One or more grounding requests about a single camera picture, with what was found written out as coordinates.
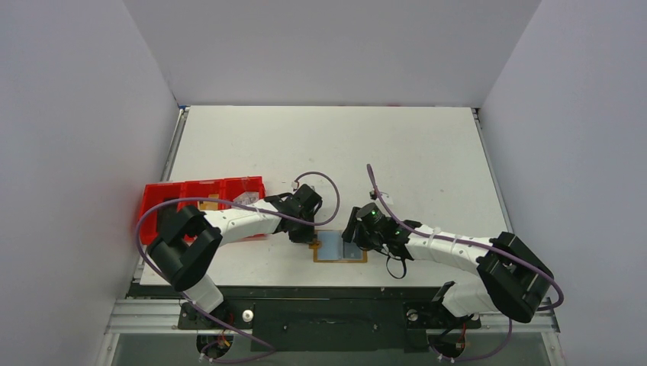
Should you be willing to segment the silver card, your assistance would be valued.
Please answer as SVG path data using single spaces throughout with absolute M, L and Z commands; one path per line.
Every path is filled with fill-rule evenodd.
M 233 199 L 233 202 L 247 206 L 256 203 L 260 199 L 261 194 L 258 191 L 244 191 L 243 193 L 237 195 Z

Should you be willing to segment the dark grey credit card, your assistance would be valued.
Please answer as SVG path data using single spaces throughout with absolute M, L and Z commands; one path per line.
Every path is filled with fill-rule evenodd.
M 361 261 L 363 260 L 363 251 L 354 242 L 344 242 L 342 248 L 342 259 Z

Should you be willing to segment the yellow leather card holder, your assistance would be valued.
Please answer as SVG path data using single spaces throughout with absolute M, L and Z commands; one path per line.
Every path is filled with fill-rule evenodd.
M 368 261 L 368 255 L 363 251 L 363 260 L 349 261 L 342 259 L 343 240 L 339 230 L 316 230 L 314 240 L 308 245 L 313 252 L 315 263 L 363 264 Z

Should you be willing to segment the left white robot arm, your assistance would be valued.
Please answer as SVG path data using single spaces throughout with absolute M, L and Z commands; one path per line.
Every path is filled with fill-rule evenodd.
M 310 186 L 268 196 L 242 209 L 183 207 L 147 246 L 146 254 L 172 288 L 198 307 L 198 318 L 217 328 L 227 320 L 224 295 L 207 273 L 217 250 L 252 236 L 287 233 L 292 242 L 314 238 L 314 216 L 323 203 Z

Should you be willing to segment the gold black card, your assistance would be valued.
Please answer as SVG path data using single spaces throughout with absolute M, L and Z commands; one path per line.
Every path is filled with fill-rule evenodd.
M 213 198 L 213 199 L 219 199 L 219 194 L 209 194 L 208 198 Z M 214 201 L 199 201 L 198 202 L 198 209 L 199 210 L 218 210 L 219 209 L 219 203 L 214 202 Z

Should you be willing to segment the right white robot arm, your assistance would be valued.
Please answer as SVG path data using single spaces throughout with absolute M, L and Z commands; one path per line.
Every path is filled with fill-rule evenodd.
M 469 281 L 447 282 L 431 303 L 430 315 L 441 326 L 488 312 L 529 323 L 542 310 L 554 278 L 513 233 L 502 232 L 494 238 L 460 236 L 414 220 L 400 222 L 375 203 L 352 209 L 342 238 L 364 251 L 382 252 L 401 262 L 435 262 L 471 274 Z

